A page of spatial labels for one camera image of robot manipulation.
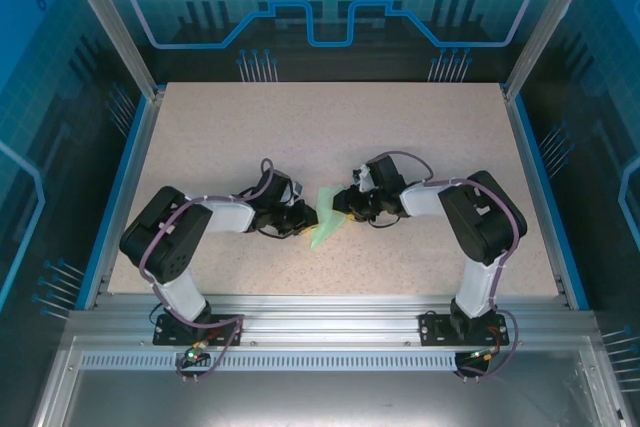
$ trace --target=metal base plate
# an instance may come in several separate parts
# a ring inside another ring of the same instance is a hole
[[[509,345],[509,332],[506,330],[504,316],[495,312],[487,313],[478,319],[474,319],[473,331],[467,335],[466,340],[460,339],[458,333],[451,326],[449,314],[436,314],[427,312],[418,316],[418,329],[420,343],[423,347],[440,346],[493,346],[496,339],[488,330],[496,327],[500,331],[500,345]]]
[[[210,319],[210,323],[221,322],[223,320],[231,319],[236,315],[215,315]],[[229,336],[233,333],[234,324],[221,327],[220,333],[214,338],[209,340],[209,346],[224,346],[229,339]],[[242,332],[236,334],[235,339],[231,342],[232,346],[240,345],[240,337]],[[168,314],[161,314],[156,321],[156,330],[153,334],[153,345],[177,345],[177,346],[190,346],[197,342],[198,339],[193,332],[193,329],[185,329],[184,326]]]

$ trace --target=metal pin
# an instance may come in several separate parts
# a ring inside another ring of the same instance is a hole
[[[611,332],[610,334],[604,334],[602,336],[602,338],[606,339],[607,337],[612,337],[614,335],[619,335],[619,334],[631,335],[631,332],[632,332],[631,326],[630,325],[625,325],[622,330],[618,330],[616,332]]]
[[[72,292],[69,292],[68,290],[63,289],[62,287],[58,287],[57,285],[52,284],[51,282],[47,282],[44,277],[38,277],[38,285],[47,285],[53,289],[56,289],[59,292],[62,292],[64,294],[70,295],[71,297],[76,297],[78,294],[74,294]]]
[[[547,147],[547,149],[542,152],[543,162],[546,163],[550,156],[552,156],[558,149],[564,147],[564,144],[562,143],[563,140],[564,139],[562,137],[556,137],[556,140],[554,140],[555,146]]]
[[[640,366],[635,369],[622,369],[622,370],[614,370],[614,374],[626,374],[627,372],[638,372],[640,370]]]
[[[75,290],[80,290],[80,287],[78,287],[78,286],[76,286],[76,285],[73,285],[71,282],[67,282],[67,281],[66,281],[66,280],[64,280],[64,279],[61,279],[61,278],[60,278],[60,276],[59,276],[58,274],[53,274],[53,275],[51,276],[51,280],[53,280],[53,282],[54,282],[54,283],[55,283],[55,282],[60,282],[61,284],[66,285],[67,287],[71,287],[72,289],[75,289]]]
[[[561,147],[561,148],[558,150],[558,152],[556,152],[555,154],[553,154],[553,156],[551,157],[551,159],[549,159],[548,161],[546,161],[546,160],[544,161],[544,162],[545,162],[545,164],[546,164],[546,165],[545,165],[545,168],[546,168],[547,170],[549,170],[549,167],[550,167],[551,165],[555,164],[555,163],[556,163],[556,160],[558,160],[558,158],[559,158],[562,154],[564,154],[566,151],[567,151],[567,149],[565,149],[565,148],[564,148],[564,146],[563,146],[563,147]]]
[[[638,346],[636,344],[633,344],[628,349],[616,350],[614,352],[607,352],[607,353],[609,355],[617,355],[617,354],[625,354],[627,352],[631,352],[632,354],[636,354],[637,355],[638,353],[640,353],[640,349],[638,349]]]
[[[133,105],[133,102],[131,102],[131,99],[129,98],[129,96],[127,95],[127,93],[124,91],[124,87],[122,87],[121,85],[119,85],[117,82],[113,83],[114,87],[116,88],[116,90],[120,93],[120,96],[122,97],[122,99],[125,101],[125,103],[127,103],[129,105],[129,108],[135,112],[136,110],[138,110],[136,108],[135,105]]]
[[[564,136],[564,138],[562,137],[557,137],[557,142],[559,142],[560,144],[564,145],[563,142],[565,140],[571,140],[571,132],[567,132],[567,135]],[[549,153],[550,151],[547,150],[542,156],[546,157],[547,160],[549,160],[549,156],[547,155],[547,153]]]
[[[48,300],[41,299],[40,297],[38,297],[38,294],[33,294],[31,296],[31,302],[33,302],[34,304],[37,302],[41,302],[43,304],[50,305],[51,307],[55,307],[56,309],[65,310],[67,312],[71,311],[71,309],[67,309],[66,307],[62,307],[61,305],[54,304],[53,302],[49,302]]]
[[[440,77],[438,77],[438,82],[442,82],[442,74],[444,74],[444,69],[447,66],[447,64],[449,63],[449,59],[442,59],[442,68],[440,69]]]
[[[109,92],[109,97],[111,97],[111,100],[113,100],[116,103],[116,105],[118,107],[120,107],[120,109],[119,109],[120,112],[125,114],[127,116],[127,118],[133,120],[133,112],[131,112],[131,109],[129,108],[127,103],[122,98],[122,95],[118,91],[116,91],[116,92],[114,92],[113,90],[110,91]]]
[[[115,104],[118,106],[118,111],[121,112],[127,118],[127,121],[133,121],[133,115],[131,114],[127,106],[124,105],[124,102],[121,102],[119,96],[116,96],[116,94],[113,91],[110,91],[109,97],[113,102],[115,102]]]
[[[127,133],[124,131],[122,127],[120,127],[120,124],[118,123],[118,121],[113,115],[111,115],[111,122],[113,123],[113,125],[116,126],[116,129],[118,129],[118,132],[120,132],[123,135],[123,137],[126,139],[128,137]]]
[[[267,70],[269,71],[269,82],[273,82],[273,76],[271,75],[271,62],[269,62],[269,54],[271,51],[269,49],[264,49],[262,51],[267,58]]]
[[[451,66],[453,65],[453,59],[457,53],[458,53],[458,49],[456,49],[455,47],[451,49],[451,58],[449,59],[449,62],[448,62],[449,67],[447,67],[447,73],[444,76],[445,82],[447,81],[447,76],[449,75],[449,71],[451,70]]]
[[[244,72],[242,71],[242,59],[236,60],[236,64],[238,64],[238,70],[240,71],[240,78],[242,79],[242,82],[246,82]]]
[[[126,121],[126,119],[123,118],[123,114],[118,112],[118,109],[115,107],[112,107],[109,102],[104,103],[105,107],[109,110],[109,112],[111,112],[111,117],[114,117],[118,122],[120,122],[121,126],[127,130],[127,128],[129,127],[129,123]]]
[[[52,290],[47,290],[46,297],[47,299],[56,299],[61,302],[65,302],[71,305],[71,307],[76,305],[74,302],[71,302],[69,299],[65,299],[64,297],[60,297],[59,295],[54,294]]]
[[[612,364],[624,364],[625,362],[633,362],[634,360],[640,360],[640,357],[632,357],[631,359],[623,359],[623,360],[616,360],[611,362]]]
[[[561,157],[556,158],[556,160],[554,160],[553,163],[549,162],[547,164],[548,166],[547,170],[553,170],[561,161],[563,161],[567,157],[567,155],[573,152],[575,148],[576,148],[576,144],[571,144],[567,149],[567,151],[563,153]]]
[[[462,71],[462,76],[460,77],[460,80],[458,82],[464,82],[464,78],[467,76],[467,70],[469,70],[469,66],[471,65],[471,62],[473,62],[472,58],[468,58],[466,60],[464,70]]]
[[[242,56],[242,63],[244,64],[244,72],[247,74],[247,82],[249,82],[249,68],[247,67],[247,58],[245,57],[247,51],[240,49],[240,55]]]
[[[427,76],[427,82],[431,82],[431,74],[433,74],[433,68],[435,67],[436,62],[438,62],[438,59],[436,57],[431,59],[431,67],[429,68],[429,75]]]
[[[251,53],[253,54],[253,58],[256,61],[256,68],[258,69],[258,82],[260,82],[260,68],[258,67],[258,49],[251,49]]]
[[[67,320],[67,318],[64,315],[60,315],[60,314],[56,314],[55,312],[51,312],[49,309],[47,309],[46,307],[42,307],[40,309],[40,315],[52,315],[54,317],[58,317],[59,319],[62,320]]]
[[[542,142],[540,142],[540,144],[538,144],[538,149],[540,149],[542,151],[542,149],[549,144],[549,142],[551,142],[553,139],[556,138],[556,136],[562,132],[562,129],[567,127],[567,121],[563,120],[562,123],[560,124],[560,127],[558,127],[558,130],[555,131],[555,133],[553,133],[553,129],[551,131],[551,133],[553,133],[553,135],[549,136],[549,134],[547,134],[547,136],[542,140]]]
[[[557,131],[557,129],[558,129],[558,126],[557,125],[553,125],[551,127],[551,130],[549,131],[549,133],[545,136],[545,138],[540,141],[540,143],[538,144],[538,147],[542,147],[544,145],[544,143],[547,140],[549,140],[549,138],[553,135],[553,133]]]
[[[458,70],[459,70],[460,62],[461,62],[461,61],[460,61],[460,59],[458,59],[458,58],[453,59],[453,63],[454,63],[455,65],[453,66],[453,69],[451,69],[451,75],[449,76],[449,82],[453,82],[453,78],[454,78],[454,77],[455,77],[455,75],[456,75],[456,69],[458,69]]]
[[[256,80],[256,71],[253,68],[253,64],[254,64],[253,59],[247,60],[247,63],[249,64],[249,67],[251,67],[251,80],[253,82],[257,82],[257,80]]]
[[[440,57],[438,57],[438,62],[436,64],[436,73],[435,73],[436,76],[438,75],[438,69],[440,68],[440,62],[442,62],[442,56],[445,54],[446,51],[447,51],[447,49],[445,49],[445,48],[440,49]]]
[[[462,60],[460,61],[460,66],[458,67],[458,73],[456,74],[455,82],[457,82],[458,78],[460,77],[460,72],[462,72],[462,68],[464,67],[464,61],[467,59],[467,55],[471,52],[471,49],[469,47],[467,47],[462,52],[464,52],[464,55],[462,56]]]
[[[125,117],[125,115],[122,112],[120,112],[120,109],[113,108],[110,110],[111,110],[111,114],[122,123],[122,125],[126,128],[126,130],[129,130],[129,128],[131,127],[131,122],[129,122],[129,120]]]
[[[71,267],[69,264],[67,264],[64,259],[62,257],[60,257],[58,259],[58,267],[66,267],[69,270],[73,270],[76,274],[80,274],[84,277],[84,272],[82,272],[81,270],[76,269],[75,267]]]
[[[264,82],[269,82],[269,81],[267,80],[267,72],[266,72],[266,70],[264,69],[264,65],[265,65],[266,63],[267,63],[267,61],[266,61],[266,60],[264,60],[264,59],[260,59],[260,67],[262,67],[262,76],[264,77]]]
[[[631,342],[632,340],[638,340],[638,339],[640,339],[640,336],[629,337],[628,339],[616,340],[615,342],[609,342],[608,344],[604,344],[604,345],[609,346],[609,345],[616,345],[616,344],[624,344],[625,342]]]
[[[276,59],[271,59],[271,64],[273,65],[273,76],[276,79],[276,82],[280,82],[278,80],[278,61]]]
[[[60,267],[54,267],[54,265],[51,262],[49,262],[48,260],[44,261],[44,268],[47,269],[47,270],[48,269],[55,270],[56,272],[60,272],[62,275],[66,276],[66,277],[69,277],[70,279],[76,280],[78,282],[82,282],[82,279],[79,279],[75,275],[71,275],[70,273],[65,272]]]
[[[569,158],[564,159],[564,162],[562,162],[562,164],[551,173],[551,175],[549,176],[549,180],[553,179],[565,165],[569,165]]]

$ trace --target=perforated metal strip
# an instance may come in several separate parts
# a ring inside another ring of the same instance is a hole
[[[85,352],[83,370],[173,370],[173,352]],[[453,371],[450,352],[230,352],[221,371]],[[211,365],[211,360],[200,370]]]

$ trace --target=robotic arm base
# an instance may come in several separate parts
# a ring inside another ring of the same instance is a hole
[[[423,347],[491,347],[496,338],[489,330],[495,327],[500,332],[500,345],[509,345],[509,332],[504,316],[493,310],[470,319],[451,301],[450,314],[428,311],[418,316],[418,331]]]
[[[218,315],[211,313],[211,307],[207,302],[202,313],[194,320],[197,323],[212,324],[236,317],[237,314]],[[208,339],[210,346],[224,346],[229,336],[235,329],[235,324],[227,325],[219,329],[198,329],[189,327],[176,319],[165,310],[156,320],[156,328],[153,333],[153,345],[191,346],[196,342]],[[232,346],[240,345],[241,333],[231,342]]]

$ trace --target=metal floor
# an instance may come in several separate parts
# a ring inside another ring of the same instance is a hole
[[[83,371],[65,427],[591,424],[573,354],[521,353],[501,377],[451,372],[218,372],[183,385],[170,372]]]

